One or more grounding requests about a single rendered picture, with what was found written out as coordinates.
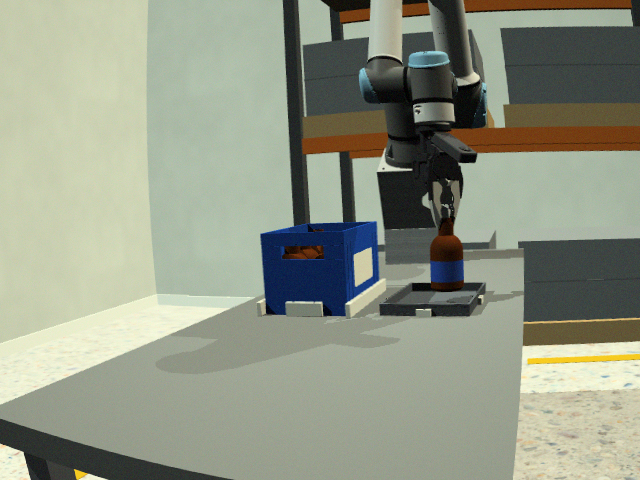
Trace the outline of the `cream flat bar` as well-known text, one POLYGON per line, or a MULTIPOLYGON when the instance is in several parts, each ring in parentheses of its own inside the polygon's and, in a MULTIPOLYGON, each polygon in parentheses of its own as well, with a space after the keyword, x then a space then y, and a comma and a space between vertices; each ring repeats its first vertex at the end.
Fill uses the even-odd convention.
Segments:
MULTIPOLYGON (((370 288, 345 304, 346 318, 351 318, 386 291, 386 279, 381 279, 370 288)), ((478 297, 478 305, 482 305, 483 295, 478 297)), ((286 316, 322 317, 323 302, 286 302, 286 316)), ((257 315, 266 314, 265 299, 257 302, 257 315)), ((431 317, 431 309, 416 309, 416 317, 431 317)))

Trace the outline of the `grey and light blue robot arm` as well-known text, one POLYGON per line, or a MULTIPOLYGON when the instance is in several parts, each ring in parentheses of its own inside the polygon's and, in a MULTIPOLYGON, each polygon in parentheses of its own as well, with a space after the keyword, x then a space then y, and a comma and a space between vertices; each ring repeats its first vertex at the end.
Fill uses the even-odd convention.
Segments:
MULTIPOLYGON (((367 69, 359 84, 367 103, 384 104, 385 162, 396 168, 412 169, 411 155, 421 153, 420 125, 486 125, 486 84, 473 71, 464 1, 428 5, 436 51, 413 53, 403 67, 402 0, 371 0, 367 69)), ((431 142, 459 163, 476 162, 477 152, 448 132, 433 132, 431 142)))

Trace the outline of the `dark blue crate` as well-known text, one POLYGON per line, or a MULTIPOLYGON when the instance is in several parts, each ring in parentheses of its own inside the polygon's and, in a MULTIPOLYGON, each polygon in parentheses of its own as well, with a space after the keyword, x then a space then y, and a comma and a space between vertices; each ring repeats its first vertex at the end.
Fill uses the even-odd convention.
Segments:
POLYGON ((323 302, 323 316, 379 281, 377 221, 313 223, 260 234, 266 314, 285 302, 323 302), (324 232, 313 232, 324 229, 324 232), (282 259, 284 246, 323 246, 324 259, 282 259))

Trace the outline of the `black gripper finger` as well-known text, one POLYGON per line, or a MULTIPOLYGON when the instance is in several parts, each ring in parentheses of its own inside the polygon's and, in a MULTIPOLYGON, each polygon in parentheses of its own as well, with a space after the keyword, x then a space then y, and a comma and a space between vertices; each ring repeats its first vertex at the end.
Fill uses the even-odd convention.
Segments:
POLYGON ((453 180, 445 180, 443 183, 444 192, 440 196, 441 205, 450 209, 450 216, 452 218, 453 227, 455 224, 460 200, 462 198, 463 191, 463 175, 461 172, 461 166, 459 166, 459 172, 453 177, 453 180), (446 190, 447 186, 447 190, 446 190))
POLYGON ((432 166, 426 166, 426 173, 424 175, 424 183, 428 193, 422 198, 423 206, 431 209, 433 221, 437 229, 440 228, 442 215, 441 215, 441 202, 440 196, 442 193, 442 186, 437 181, 437 176, 432 170, 432 166), (428 203, 430 201, 430 204, 428 203))

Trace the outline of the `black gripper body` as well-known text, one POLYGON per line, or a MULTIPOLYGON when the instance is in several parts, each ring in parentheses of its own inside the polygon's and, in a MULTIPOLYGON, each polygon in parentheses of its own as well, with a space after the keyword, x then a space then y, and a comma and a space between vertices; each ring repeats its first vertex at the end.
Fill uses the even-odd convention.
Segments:
POLYGON ((426 166, 432 166, 432 170, 437 176, 437 181, 441 181, 442 178, 453 180, 452 177, 458 174, 458 162, 433 144, 430 138, 433 132, 449 131, 451 131, 451 125, 449 124, 420 125, 419 128, 416 129, 416 135, 420 135, 421 153, 411 155, 413 178, 423 180, 426 173, 426 166), (431 154, 432 152, 434 152, 434 154, 431 154))

